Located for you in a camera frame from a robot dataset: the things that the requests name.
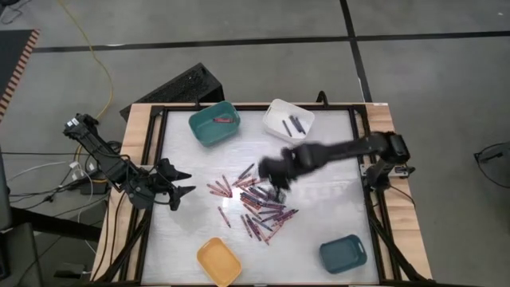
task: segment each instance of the teal bowl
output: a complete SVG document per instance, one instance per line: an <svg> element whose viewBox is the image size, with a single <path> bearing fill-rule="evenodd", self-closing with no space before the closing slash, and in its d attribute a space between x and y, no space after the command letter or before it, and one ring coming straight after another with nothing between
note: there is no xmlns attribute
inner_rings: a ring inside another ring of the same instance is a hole
<svg viewBox="0 0 510 287"><path fill-rule="evenodd" d="M232 119L233 123L218 123L214 121L215 118ZM210 147L235 135L241 118L236 108L224 100L190 116L188 123L194 137L204 147Z"/></svg>

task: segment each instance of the yellow cable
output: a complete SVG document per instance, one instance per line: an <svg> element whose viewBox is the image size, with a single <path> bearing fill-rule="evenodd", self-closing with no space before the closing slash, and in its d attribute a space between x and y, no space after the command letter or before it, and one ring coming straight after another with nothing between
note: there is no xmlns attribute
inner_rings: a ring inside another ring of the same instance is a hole
<svg viewBox="0 0 510 287"><path fill-rule="evenodd" d="M112 76L110 75L110 72L108 71L108 69L106 69L106 67L104 66L103 62L97 58L96 53L94 53L94 48L92 47L92 44L90 43L90 40L87 37L87 34L85 33L85 31L83 31L83 29L81 28L80 24L78 24L78 21L74 18L73 14L71 14L71 12L67 9L67 7L62 2L62 0L57 0L57 2L58 2L58 5L60 5L62 7L64 12L71 18L71 20L73 21L74 25L81 32L81 36L83 36L83 39L85 39L85 41L87 42L88 49L90 50L90 53L92 54L92 57L94 58L94 61L96 61L96 63L104 70L104 72L106 73L106 76L108 77L108 82L110 83L110 97L108 98L108 102L103 107L101 112L99 112L99 114L97 114L97 116L96 116L96 119L99 120L103 116L103 114L106 112L106 110L108 109L108 107L110 106L110 104L112 103L112 100L113 100L113 81L112 81ZM78 148L76 150L76 154L74 155L74 160L76 160L76 161L80 160L81 149L82 149L82 146L78 145ZM106 183L106 180L99 180L99 181L96 180L94 182L95 183L96 182L104 182L104 183Z"/></svg>

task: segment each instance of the wooden table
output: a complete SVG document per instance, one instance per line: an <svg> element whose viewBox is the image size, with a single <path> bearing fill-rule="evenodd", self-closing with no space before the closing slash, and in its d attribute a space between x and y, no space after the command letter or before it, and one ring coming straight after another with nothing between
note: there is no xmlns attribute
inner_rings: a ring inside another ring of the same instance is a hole
<svg viewBox="0 0 510 287"><path fill-rule="evenodd" d="M268 104L268 103L240 103L235 105L250 105L250 104ZM297 103L297 104L317 104L321 103ZM147 134L147 127L150 118L151 106L153 104L133 104L131 107L131 114L127 122L126 132L124 135L123 146L121 154L131 156L131 160L140 164L143 154L143 146L145 144L145 137ZM192 106L193 104L165 104L166 106ZM365 104L367 109L367 117L372 132L387 132L394 131L394 125L391 119L390 107L388 104ZM159 119L157 118L155 127L159 126ZM156 143L159 136L159 129L155 128L153 138L150 146L149 163L154 161ZM410 188L407 179L392 179L391 184L394 187L406 192L410 195ZM129 200L124 197L124 200L120 203L118 216L115 216L116 208L119 206L121 199L120 193L112 192L110 196L110 208L106 215L108 220L108 241L105 242L106 228L103 228L100 242L97 249L96 260L94 261L94 267L92 273L95 273L100 263L101 255L103 250L106 248L106 254L104 255L103 264L100 266L96 277L99 277L109 267L111 260L115 260L117 254L124 247L128 233L128 225L131 217L132 205ZM385 192L386 205L388 214L390 217L390 225L394 237L394 242L398 248L402 251L407 260L414 266L414 268L424 277L431 278L429 262L427 260L425 247L423 245L422 234L418 225L418 219L413 207L413 204L405 196L399 194L393 189L389 189ZM113 226L116 220L116 236L113 238ZM384 265L384 273L386 278L390 279L393 277L391 272L390 258L387 253L387 249L384 243L380 241L382 259ZM137 244L131 252L130 264L127 270L127 279L132 280L135 277L135 264L138 258L139 245Z"/></svg>

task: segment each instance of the gray floor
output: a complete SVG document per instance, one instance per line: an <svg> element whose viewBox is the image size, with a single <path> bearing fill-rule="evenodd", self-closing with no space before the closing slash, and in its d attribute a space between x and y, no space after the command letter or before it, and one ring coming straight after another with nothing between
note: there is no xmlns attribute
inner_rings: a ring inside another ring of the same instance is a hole
<svg viewBox="0 0 510 287"><path fill-rule="evenodd" d="M510 27L508 1L348 3L358 35ZM69 9L97 45L347 34L334 0L75 0ZM23 11L15 23L0 29L41 29L40 47L84 45L54 0L31 2ZM390 103L394 124L418 169L410 184L434 278L507 285L510 191L483 178L473 153L508 140L510 39L374 41L359 47L372 98ZM115 99L100 126L109 140L122 140L125 123L117 113L121 108L198 62L223 83L231 101L314 100L321 89L330 101L363 100L345 42L127 50L98 56L115 85ZM36 53L0 125L0 144L5 151L73 152L76 144L61 134L63 124L76 112L97 114L107 98L108 82L89 53ZM5 158L8 176L34 165L70 160ZM10 187L14 193L51 189L65 170L62 165L35 171ZM87 200L69 192L34 210L57 214ZM84 245L70 242L46 256L57 262L62 250L73 244ZM92 258L87 252L83 249L84 262ZM53 273L50 269L46 276Z"/></svg>

